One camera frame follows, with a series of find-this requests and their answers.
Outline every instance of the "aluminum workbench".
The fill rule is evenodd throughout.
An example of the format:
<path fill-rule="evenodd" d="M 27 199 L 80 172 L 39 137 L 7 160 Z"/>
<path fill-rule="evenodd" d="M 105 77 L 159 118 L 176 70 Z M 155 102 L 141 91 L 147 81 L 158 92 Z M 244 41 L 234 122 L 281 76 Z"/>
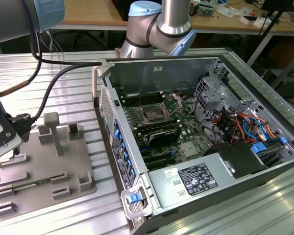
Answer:
<path fill-rule="evenodd" d="M 243 63 L 223 48 L 188 52 L 189 55 L 201 53 L 223 54 L 233 63 L 237 62 L 238 67 Z M 112 51 L 45 54 L 46 59 L 82 62 L 113 57 Z M 36 61 L 30 54 L 0 55 L 0 91 L 27 79 L 35 67 Z M 31 85 L 1 99 L 5 109 L 12 115 L 35 114 L 49 82 L 64 67 L 43 64 Z M 44 112 L 57 111 L 61 125 L 78 121 L 84 127 L 97 191 L 0 222 L 1 235 L 130 234 L 94 112 L 91 84 L 91 68 L 65 74 L 51 91 Z M 267 95 L 274 103 L 274 96 Z M 294 123 L 288 110 L 281 113 Z M 294 234 L 294 168 L 266 185 L 176 221 L 153 234 Z"/>

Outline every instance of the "wooden table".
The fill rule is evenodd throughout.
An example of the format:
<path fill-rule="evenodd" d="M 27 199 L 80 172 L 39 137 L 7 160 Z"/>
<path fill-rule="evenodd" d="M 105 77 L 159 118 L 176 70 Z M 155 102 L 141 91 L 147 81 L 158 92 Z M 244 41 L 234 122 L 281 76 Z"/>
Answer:
<path fill-rule="evenodd" d="M 256 16 L 262 11 L 244 0 L 228 0 L 228 4 L 238 8 L 251 7 Z M 66 14 L 63 23 L 58 29 L 85 29 L 85 30 L 126 30 L 127 22 L 119 16 L 111 0 L 65 0 Z M 259 29 L 253 25 L 245 25 L 239 17 L 229 18 L 218 12 L 213 17 L 193 16 L 192 27 L 198 33 L 221 34 L 253 34 Z M 252 65 L 259 54 L 274 35 L 294 36 L 294 27 L 288 23 L 289 18 L 280 18 L 281 22 L 275 25 L 264 38 L 254 54 L 247 62 Z"/>

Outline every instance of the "blue wire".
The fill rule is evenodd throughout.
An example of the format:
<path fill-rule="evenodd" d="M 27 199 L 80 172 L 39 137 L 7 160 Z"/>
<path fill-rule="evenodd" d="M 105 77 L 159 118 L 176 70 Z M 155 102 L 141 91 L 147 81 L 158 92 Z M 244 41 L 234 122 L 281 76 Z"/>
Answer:
<path fill-rule="evenodd" d="M 177 151 L 178 151 L 178 148 L 176 150 L 172 150 L 171 151 L 171 156 L 174 157 L 176 155 Z"/>
<path fill-rule="evenodd" d="M 252 137 L 254 140 L 257 141 L 257 138 L 256 138 L 255 136 L 253 136 L 252 134 L 250 134 L 250 133 L 246 130 L 245 123 L 246 123 L 246 120 L 247 120 L 247 119 L 252 119 L 252 120 L 256 121 L 256 122 L 259 124 L 259 126 L 260 126 L 262 132 L 264 133 L 264 135 L 266 136 L 266 138 L 271 140 L 270 136 L 269 136 L 269 135 L 265 132 L 265 130 L 263 129 L 263 126 L 262 126 L 262 124 L 260 123 L 260 121 L 257 120 L 257 119 L 255 119 L 255 118 L 253 118 L 253 117 L 247 117 L 247 118 L 243 121 L 243 129 L 244 129 L 245 133 L 246 133 L 248 136 Z"/>

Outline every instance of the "motherboard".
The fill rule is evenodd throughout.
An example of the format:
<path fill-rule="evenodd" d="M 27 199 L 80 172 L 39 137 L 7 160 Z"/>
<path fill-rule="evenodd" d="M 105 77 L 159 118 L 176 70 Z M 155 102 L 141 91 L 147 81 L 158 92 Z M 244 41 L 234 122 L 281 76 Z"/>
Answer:
<path fill-rule="evenodd" d="M 199 158 L 213 146 L 194 116 L 192 103 L 181 94 L 124 97 L 125 116 L 149 170 Z"/>

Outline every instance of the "power supply label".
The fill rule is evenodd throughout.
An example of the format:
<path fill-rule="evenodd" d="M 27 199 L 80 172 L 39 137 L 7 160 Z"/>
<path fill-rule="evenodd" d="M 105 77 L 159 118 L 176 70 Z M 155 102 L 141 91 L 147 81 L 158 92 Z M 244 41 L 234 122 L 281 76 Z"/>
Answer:
<path fill-rule="evenodd" d="M 189 195 L 195 196 L 201 192 L 218 186 L 215 178 L 205 163 L 191 166 L 178 171 Z"/>

